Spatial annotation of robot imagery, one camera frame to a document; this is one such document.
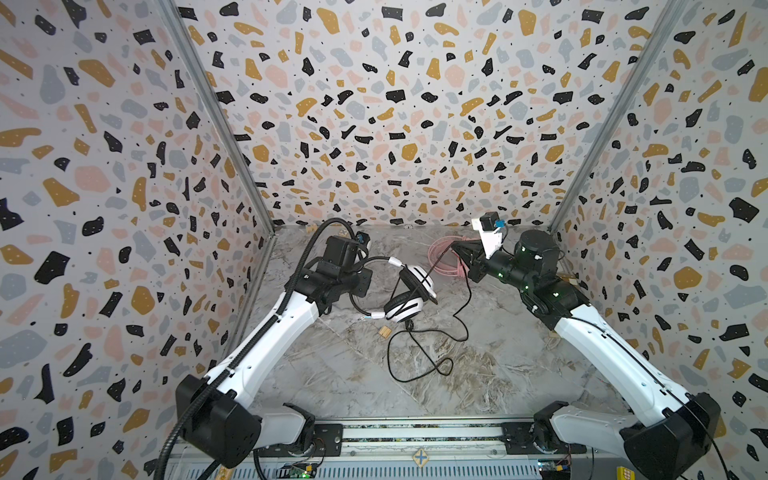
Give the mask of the pink headphones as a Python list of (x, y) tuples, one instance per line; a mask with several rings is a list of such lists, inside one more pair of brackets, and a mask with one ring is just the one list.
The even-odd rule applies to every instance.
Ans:
[(464, 278), (468, 268), (450, 249), (450, 245), (467, 240), (472, 240), (472, 237), (449, 235), (435, 240), (427, 250), (428, 263), (434, 266), (433, 272), (445, 277)]

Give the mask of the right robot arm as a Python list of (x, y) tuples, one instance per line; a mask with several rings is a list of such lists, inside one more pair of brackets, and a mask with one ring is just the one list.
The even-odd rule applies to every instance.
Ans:
[(648, 479), (678, 479), (714, 449), (718, 403), (707, 393), (690, 394), (621, 338), (581, 290), (559, 276), (560, 250), (548, 233), (524, 231), (511, 253), (501, 240), (500, 231), (488, 231), (450, 248), (469, 280), (493, 277), (514, 287), (527, 310), (589, 360), (630, 409), (609, 414), (555, 401), (533, 417), (540, 451), (580, 444), (628, 460)]

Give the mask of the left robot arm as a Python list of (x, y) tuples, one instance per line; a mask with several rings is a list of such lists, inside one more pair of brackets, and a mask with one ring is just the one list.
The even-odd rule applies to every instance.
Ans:
[(364, 258), (367, 235), (331, 236), (318, 259), (299, 272), (269, 314), (203, 377), (189, 375), (175, 392), (179, 436), (219, 465), (234, 468), (255, 449), (283, 445), (298, 454), (313, 443), (315, 417), (285, 403), (250, 412), (256, 395), (291, 344), (342, 295), (365, 293), (371, 272), (353, 271)]

